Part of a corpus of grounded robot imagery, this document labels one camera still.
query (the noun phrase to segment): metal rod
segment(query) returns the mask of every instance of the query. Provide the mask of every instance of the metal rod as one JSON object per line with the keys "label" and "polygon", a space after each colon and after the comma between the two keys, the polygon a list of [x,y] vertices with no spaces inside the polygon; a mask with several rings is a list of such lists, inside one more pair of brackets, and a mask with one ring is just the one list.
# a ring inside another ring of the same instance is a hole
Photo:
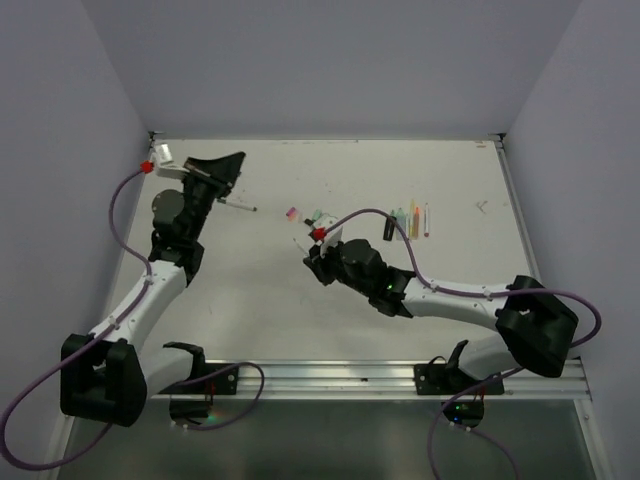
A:
{"label": "metal rod", "polygon": [[219,198],[218,199],[218,203],[222,203],[223,205],[227,205],[229,207],[233,207],[233,208],[240,208],[242,210],[247,210],[249,212],[257,212],[258,211],[258,207],[250,207],[249,205],[245,205],[243,203],[236,203],[236,202],[232,202],[229,201],[225,198]]}

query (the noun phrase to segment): black mount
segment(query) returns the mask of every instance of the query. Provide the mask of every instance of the black mount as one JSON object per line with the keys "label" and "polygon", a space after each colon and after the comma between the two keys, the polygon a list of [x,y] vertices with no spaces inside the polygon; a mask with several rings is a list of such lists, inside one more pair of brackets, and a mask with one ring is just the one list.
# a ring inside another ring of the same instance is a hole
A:
{"label": "black mount", "polygon": [[213,202],[224,198],[240,176],[246,154],[234,153],[217,160],[189,157],[183,191],[164,190],[153,200],[153,233],[149,260],[165,260],[183,267],[187,285],[198,273],[204,247],[198,237]]}
{"label": "black mount", "polygon": [[[459,342],[451,352],[447,363],[431,361],[414,365],[413,381],[416,384],[416,393],[420,396],[454,395],[477,384],[478,380],[470,377],[459,368],[460,354],[468,343],[468,340]],[[485,389],[486,395],[502,395],[503,393],[504,384],[502,381],[492,382]]]}
{"label": "black mount", "polygon": [[320,256],[320,247],[314,245],[303,262],[324,286],[337,280],[367,297],[380,313],[412,317],[402,300],[415,273],[387,265],[367,240],[338,242],[327,248],[324,257]]}
{"label": "black mount", "polygon": [[[536,279],[519,275],[509,290],[543,289]],[[555,296],[544,292],[509,297],[497,312],[496,328],[513,358],[543,377],[562,375],[578,317]]]}
{"label": "black mount", "polygon": [[[61,359],[89,343],[89,335],[70,335]],[[133,345],[101,341],[60,372],[60,409],[65,415],[129,427],[147,400],[147,384]]]}
{"label": "black mount", "polygon": [[[191,378],[203,377],[233,365],[232,363],[204,363],[201,373]],[[232,368],[226,374],[212,378],[208,382],[194,385],[171,385],[160,392],[160,395],[235,395],[238,389],[240,368]]]}

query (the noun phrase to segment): glass panel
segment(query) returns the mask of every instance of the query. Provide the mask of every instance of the glass panel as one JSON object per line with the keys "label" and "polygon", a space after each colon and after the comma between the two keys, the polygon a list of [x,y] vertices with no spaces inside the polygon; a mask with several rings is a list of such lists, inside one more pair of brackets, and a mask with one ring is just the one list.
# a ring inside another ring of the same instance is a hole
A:
{"label": "glass panel", "polygon": [[[218,421],[244,402],[220,401]],[[166,401],[149,402],[131,428],[114,427],[60,480],[432,479],[426,453],[432,402],[265,401],[238,424],[215,432],[169,427]],[[78,421],[69,452],[99,425]],[[515,457],[523,480],[592,480],[594,474],[571,401],[487,402],[479,427]],[[447,479],[515,478],[504,454],[446,423],[435,454]]]}

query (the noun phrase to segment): black clamp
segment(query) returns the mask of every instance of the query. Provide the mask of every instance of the black clamp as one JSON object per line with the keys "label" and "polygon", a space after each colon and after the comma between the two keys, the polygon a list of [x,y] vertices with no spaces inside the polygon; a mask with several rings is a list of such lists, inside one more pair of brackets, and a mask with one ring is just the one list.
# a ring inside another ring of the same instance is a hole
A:
{"label": "black clamp", "polygon": [[518,275],[509,290],[540,290],[514,295],[497,312],[496,330],[519,365],[543,377],[562,375],[578,317],[536,279]]}
{"label": "black clamp", "polygon": [[[416,393],[423,395],[454,395],[479,383],[459,368],[459,359],[468,340],[459,342],[447,363],[436,363],[436,357],[429,363],[419,363],[413,366],[413,381]],[[502,381],[492,382],[485,388],[485,395],[502,395],[504,384]]]}
{"label": "black clamp", "polygon": [[177,348],[178,350],[184,350],[193,356],[193,364],[191,365],[191,373],[188,380],[200,378],[205,375],[205,357],[204,349],[197,345],[191,345],[190,343],[182,342],[169,342],[165,343],[162,348]]}
{"label": "black clamp", "polygon": [[[70,335],[61,360],[93,340]],[[147,400],[147,384],[133,345],[102,340],[60,372],[60,410],[65,415],[129,427]]]}

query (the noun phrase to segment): red connector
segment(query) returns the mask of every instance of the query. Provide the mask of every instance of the red connector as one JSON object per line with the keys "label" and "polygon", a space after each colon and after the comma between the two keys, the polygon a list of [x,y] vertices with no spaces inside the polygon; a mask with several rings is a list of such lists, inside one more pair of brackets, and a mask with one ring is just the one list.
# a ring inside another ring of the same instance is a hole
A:
{"label": "red connector", "polygon": [[140,164],[140,170],[142,170],[145,174],[153,172],[153,162],[147,160],[146,162],[142,162]]}
{"label": "red connector", "polygon": [[318,240],[324,240],[324,237],[327,236],[327,231],[324,227],[316,228],[313,232],[311,232],[311,237],[317,242]]}

